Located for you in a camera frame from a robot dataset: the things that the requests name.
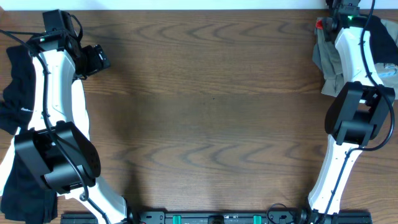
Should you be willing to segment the black leggings grey red waistband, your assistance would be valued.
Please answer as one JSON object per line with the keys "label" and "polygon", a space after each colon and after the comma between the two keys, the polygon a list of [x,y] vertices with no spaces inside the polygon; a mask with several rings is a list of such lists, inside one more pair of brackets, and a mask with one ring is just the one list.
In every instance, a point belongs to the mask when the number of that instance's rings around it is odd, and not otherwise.
{"label": "black leggings grey red waistband", "polygon": [[[334,44],[335,42],[325,41],[322,19],[319,18],[316,23],[316,31],[320,32],[318,36],[326,44]],[[340,27],[337,28],[336,37],[340,29]],[[374,63],[397,65],[397,23],[371,16],[366,31],[370,32],[369,44]]]}

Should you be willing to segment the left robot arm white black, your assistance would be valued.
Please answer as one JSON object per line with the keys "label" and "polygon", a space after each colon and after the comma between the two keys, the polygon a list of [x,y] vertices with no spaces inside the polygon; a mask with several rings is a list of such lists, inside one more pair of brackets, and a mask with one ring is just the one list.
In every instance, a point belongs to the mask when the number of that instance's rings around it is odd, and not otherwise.
{"label": "left robot arm white black", "polygon": [[35,101],[16,154],[46,190],[74,198],[96,223],[127,223],[126,200],[102,178],[90,141],[83,81],[110,66],[100,45],[81,46],[78,19],[59,9],[42,14],[45,31],[27,42],[35,68]]}

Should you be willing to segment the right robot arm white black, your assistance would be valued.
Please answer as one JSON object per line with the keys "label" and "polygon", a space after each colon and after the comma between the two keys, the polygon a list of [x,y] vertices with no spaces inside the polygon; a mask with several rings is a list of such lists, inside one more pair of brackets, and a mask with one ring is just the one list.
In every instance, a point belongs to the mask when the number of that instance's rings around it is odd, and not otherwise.
{"label": "right robot arm white black", "polygon": [[335,47],[342,60],[345,84],[325,117],[328,148],[318,180],[308,195],[308,210],[297,223],[362,223],[364,215],[340,214],[340,199],[356,159],[381,129],[386,116],[395,125],[395,91],[376,73],[372,47],[389,43],[385,32],[372,36],[373,16],[359,13],[358,1],[327,1],[331,16],[323,31],[336,33]]}

